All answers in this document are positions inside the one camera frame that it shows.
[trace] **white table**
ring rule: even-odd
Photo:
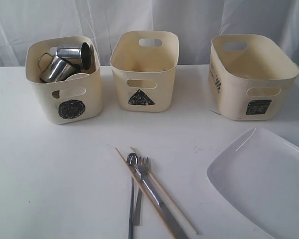
[[[118,105],[102,67],[103,111],[64,125],[47,121],[23,67],[0,68],[0,239],[124,239],[131,176],[114,147],[150,157],[152,171],[198,228],[192,239],[269,239],[211,185],[206,169],[233,140],[264,127],[299,146],[299,77],[269,121],[212,111],[208,66],[178,66],[171,107],[139,113]],[[136,238],[172,238],[146,198]]]

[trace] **plastic bin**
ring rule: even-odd
[[[141,46],[159,39],[161,46]],[[120,105],[129,111],[161,112],[171,103],[178,37],[165,31],[131,31],[122,35],[110,63]]]
[[[268,120],[281,108],[299,70],[269,38],[244,34],[212,39],[209,85],[231,120]]]
[[[81,70],[89,76],[60,81],[55,83],[41,83],[41,71],[37,66],[39,57],[50,48],[61,43],[87,42],[92,51],[92,63],[88,70]],[[51,58],[42,58],[42,65],[47,65]],[[83,120],[96,116],[101,112],[102,82],[100,76],[100,62],[92,41],[84,36],[72,36],[40,41],[29,47],[26,63],[26,77],[31,82],[46,117],[57,124]],[[59,91],[73,88],[83,89],[83,94],[60,98]]]

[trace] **chopstick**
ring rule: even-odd
[[[130,150],[133,153],[136,153],[135,150],[132,147],[130,147]],[[193,229],[193,231],[198,235],[198,231],[195,229],[195,227],[193,226],[193,224],[189,221],[189,219],[185,216],[185,214],[180,210],[180,208],[177,206],[177,204],[169,196],[169,194],[167,193],[167,191],[163,188],[163,186],[155,178],[155,176],[153,175],[153,173],[149,170],[148,174],[149,174],[151,180],[153,180],[153,182],[156,184],[156,186],[163,192],[164,196],[169,200],[169,202],[173,205],[173,207],[176,208],[176,210],[178,211],[178,213],[187,221],[187,223],[191,226],[191,228]]]
[[[152,201],[152,199],[150,198],[148,192],[145,190],[145,188],[143,187],[143,185],[140,183],[139,179],[135,176],[134,172],[132,171],[132,169],[130,168],[130,166],[128,166],[125,162],[124,157],[122,156],[122,154],[120,153],[120,151],[115,148],[116,151],[118,152],[118,154],[120,155],[123,164],[126,166],[126,168],[130,171],[131,176],[134,178],[136,184],[138,185],[138,187],[141,189],[141,191],[143,192],[143,194],[147,197],[147,199],[149,200],[150,204],[155,208],[155,211],[157,212],[157,214],[159,215],[159,217],[161,218],[161,220],[163,221],[163,223],[165,224],[165,226],[167,227],[168,231],[170,232],[170,234],[173,236],[174,239],[176,239],[176,237],[174,236],[171,228],[169,227],[169,225],[167,224],[167,222],[165,221],[163,214],[161,213],[161,211],[156,207],[156,205],[154,204],[154,202]]]

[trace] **white curtain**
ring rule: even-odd
[[[108,65],[131,30],[177,34],[179,64],[208,64],[216,35],[255,33],[299,65],[299,0],[0,0],[0,66],[24,66],[31,44],[71,35],[90,37]]]

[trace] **metal mug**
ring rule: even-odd
[[[49,65],[42,70],[40,66],[40,62],[44,55],[49,55],[52,57]],[[70,64],[68,61],[62,59],[59,56],[51,55],[50,53],[43,53],[38,62],[38,68],[41,71],[40,79],[45,83],[64,81],[69,76],[80,73],[80,69]]]
[[[57,47],[56,55],[66,59],[81,69],[89,69],[91,66],[91,49],[88,43],[64,43]]]

